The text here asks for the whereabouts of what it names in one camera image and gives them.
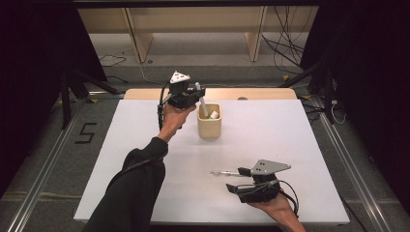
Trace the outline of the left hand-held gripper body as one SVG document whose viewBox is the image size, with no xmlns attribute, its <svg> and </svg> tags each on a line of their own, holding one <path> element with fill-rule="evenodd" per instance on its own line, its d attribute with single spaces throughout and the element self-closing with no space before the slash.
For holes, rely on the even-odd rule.
<svg viewBox="0 0 410 232">
<path fill-rule="evenodd" d="M 189 80 L 189 75 L 175 71 L 169 80 L 169 92 L 165 101 L 180 109 L 194 105 L 195 100 L 189 93 Z"/>
</svg>

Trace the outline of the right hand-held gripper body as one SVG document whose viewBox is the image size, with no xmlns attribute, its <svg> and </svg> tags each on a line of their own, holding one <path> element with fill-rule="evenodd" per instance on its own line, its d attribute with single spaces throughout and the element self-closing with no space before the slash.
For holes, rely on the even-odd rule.
<svg viewBox="0 0 410 232">
<path fill-rule="evenodd" d="M 251 170 L 251 185 L 237 186 L 237 195 L 242 203 L 268 202 L 278 196 L 280 184 L 276 174 L 290 169 L 291 165 L 260 159 Z"/>
</svg>

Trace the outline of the white marker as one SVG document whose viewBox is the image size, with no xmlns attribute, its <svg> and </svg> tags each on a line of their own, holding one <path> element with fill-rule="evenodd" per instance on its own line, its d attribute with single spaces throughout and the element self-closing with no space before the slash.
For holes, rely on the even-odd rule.
<svg viewBox="0 0 410 232">
<path fill-rule="evenodd" d="M 200 85 L 199 82 L 195 82 L 194 85 L 195 85 L 195 88 L 196 88 L 197 91 L 200 92 L 202 90 L 201 85 Z M 208 117 L 209 113 L 208 113 L 208 109 L 206 107 L 206 103 L 203 99 L 203 96 L 199 98 L 199 101 L 200 101 L 201 108 L 203 110 L 204 117 Z"/>
</svg>

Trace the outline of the clear pen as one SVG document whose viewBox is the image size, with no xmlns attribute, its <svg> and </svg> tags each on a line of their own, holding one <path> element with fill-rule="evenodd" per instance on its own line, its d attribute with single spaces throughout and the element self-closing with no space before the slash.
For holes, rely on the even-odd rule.
<svg viewBox="0 0 410 232">
<path fill-rule="evenodd" d="M 232 171 L 218 171 L 218 170 L 213 170 L 210 171 L 210 174 L 212 174 L 215 177 L 240 177 L 241 174 L 237 172 L 232 172 Z"/>
</svg>

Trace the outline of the beige square cup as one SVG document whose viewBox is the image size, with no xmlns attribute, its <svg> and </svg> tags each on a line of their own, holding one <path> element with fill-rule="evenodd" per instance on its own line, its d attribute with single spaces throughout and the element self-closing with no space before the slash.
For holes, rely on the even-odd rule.
<svg viewBox="0 0 410 232">
<path fill-rule="evenodd" d="M 209 116 L 204 117 L 203 110 L 201 106 L 199 106 L 197 111 L 199 136 L 202 138 L 218 138 L 221 135 L 221 107 L 218 103 L 207 103 L 206 107 L 208 109 L 209 116 L 213 111 L 217 111 L 220 116 L 218 119 L 209 119 Z"/>
</svg>

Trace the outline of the person's left hand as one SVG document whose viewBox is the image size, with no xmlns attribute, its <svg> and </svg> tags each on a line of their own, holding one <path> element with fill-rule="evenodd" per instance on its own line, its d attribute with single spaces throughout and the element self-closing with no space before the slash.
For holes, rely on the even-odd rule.
<svg viewBox="0 0 410 232">
<path fill-rule="evenodd" d="M 195 109 L 195 105 L 185 109 L 179 109 L 167 103 L 163 109 L 163 122 L 160 137 L 172 137 L 177 130 L 185 124 L 187 117 Z"/>
</svg>

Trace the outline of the person's right hand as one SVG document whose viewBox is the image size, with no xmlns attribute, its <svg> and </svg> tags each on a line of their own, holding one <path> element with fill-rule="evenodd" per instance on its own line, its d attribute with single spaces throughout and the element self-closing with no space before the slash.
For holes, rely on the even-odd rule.
<svg viewBox="0 0 410 232">
<path fill-rule="evenodd" d="M 269 202 L 249 203 L 249 205 L 263 211 L 279 224 L 290 225 L 293 222 L 298 222 L 288 199 L 281 193 Z"/>
</svg>

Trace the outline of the white table mat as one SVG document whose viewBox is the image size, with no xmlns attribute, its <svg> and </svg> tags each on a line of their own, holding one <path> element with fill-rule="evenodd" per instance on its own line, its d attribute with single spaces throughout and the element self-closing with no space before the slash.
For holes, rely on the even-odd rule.
<svg viewBox="0 0 410 232">
<path fill-rule="evenodd" d="M 215 177 L 210 171 L 251 168 L 258 160 L 290 164 L 278 178 L 299 198 L 303 223 L 340 225 L 349 221 L 335 184 L 298 100 L 220 101 L 221 135 L 199 136 L 192 113 L 169 142 L 165 179 L 152 215 L 154 224 L 268 225 L 265 213 L 240 202 L 226 184 L 247 177 Z"/>
</svg>

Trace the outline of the wooden shelf unit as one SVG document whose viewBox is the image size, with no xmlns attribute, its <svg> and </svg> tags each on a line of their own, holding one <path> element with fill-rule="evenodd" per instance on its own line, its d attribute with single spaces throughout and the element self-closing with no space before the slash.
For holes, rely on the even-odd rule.
<svg viewBox="0 0 410 232">
<path fill-rule="evenodd" d="M 316 6 L 80 9 L 90 34 L 127 34 L 136 60 L 146 60 L 156 33 L 242 33 L 249 59 L 258 58 L 264 32 L 308 32 Z"/>
</svg>

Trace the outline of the black tripod stand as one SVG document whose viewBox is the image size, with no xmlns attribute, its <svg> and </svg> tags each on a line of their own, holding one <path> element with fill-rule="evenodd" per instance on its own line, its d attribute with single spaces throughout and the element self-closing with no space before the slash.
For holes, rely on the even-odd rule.
<svg viewBox="0 0 410 232">
<path fill-rule="evenodd" d="M 329 64 L 326 61 L 320 60 L 307 70 L 303 71 L 301 74 L 298 74 L 293 79 L 285 81 L 283 84 L 279 85 L 279 88 L 290 88 L 291 86 L 293 86 L 297 82 L 302 81 L 308 76 L 311 77 L 311 80 L 307 86 L 308 92 L 313 95 L 319 93 L 324 94 L 324 113 L 330 123 L 333 124 L 335 122 L 332 114 L 333 73 L 331 72 Z"/>
<path fill-rule="evenodd" d="M 97 86 L 113 95 L 124 94 L 124 91 L 117 90 L 104 83 L 103 81 L 97 80 L 92 75 L 81 72 L 80 70 L 64 71 L 60 77 L 60 94 L 63 106 L 63 130 L 69 125 L 69 122 L 72 120 L 69 91 L 72 91 L 73 94 L 80 100 L 87 99 L 90 95 L 90 92 L 86 89 L 84 85 L 85 82 L 90 82 L 92 85 Z"/>
</svg>

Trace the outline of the black curtain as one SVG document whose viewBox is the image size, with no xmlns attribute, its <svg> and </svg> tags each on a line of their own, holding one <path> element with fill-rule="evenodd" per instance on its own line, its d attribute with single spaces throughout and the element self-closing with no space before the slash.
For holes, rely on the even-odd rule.
<svg viewBox="0 0 410 232">
<path fill-rule="evenodd" d="M 71 70 L 106 80 L 73 0 L 0 0 L 0 197 Z"/>
<path fill-rule="evenodd" d="M 318 61 L 410 215 L 410 0 L 319 0 L 302 66 Z"/>
</svg>

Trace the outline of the metal floor rail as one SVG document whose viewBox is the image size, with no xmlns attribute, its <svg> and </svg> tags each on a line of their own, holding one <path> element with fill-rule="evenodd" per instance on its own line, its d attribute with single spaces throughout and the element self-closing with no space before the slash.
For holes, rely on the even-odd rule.
<svg viewBox="0 0 410 232">
<path fill-rule="evenodd" d="M 0 203 L 13 206 L 9 213 L 10 218 L 5 222 L 5 229 L 0 232 L 22 232 L 31 217 L 37 202 L 48 182 L 57 161 L 73 131 L 78 114 L 86 104 L 86 100 L 77 100 L 69 103 L 72 108 L 72 118 L 61 128 L 58 124 L 51 129 L 51 124 L 41 132 L 31 154 L 24 160 L 12 180 L 11 185 L 0 198 Z"/>
<path fill-rule="evenodd" d="M 375 231 L 393 232 L 392 227 L 389 225 L 387 218 L 382 211 L 382 208 L 379 206 L 376 198 L 366 185 L 365 179 L 363 178 L 358 166 L 351 158 L 350 153 L 342 141 L 336 127 L 330 123 L 324 113 L 320 114 L 320 121 L 330 137 L 333 146 L 337 151 L 337 156 L 339 157 L 349 180 L 354 187 L 354 190 L 359 196 Z"/>
</svg>

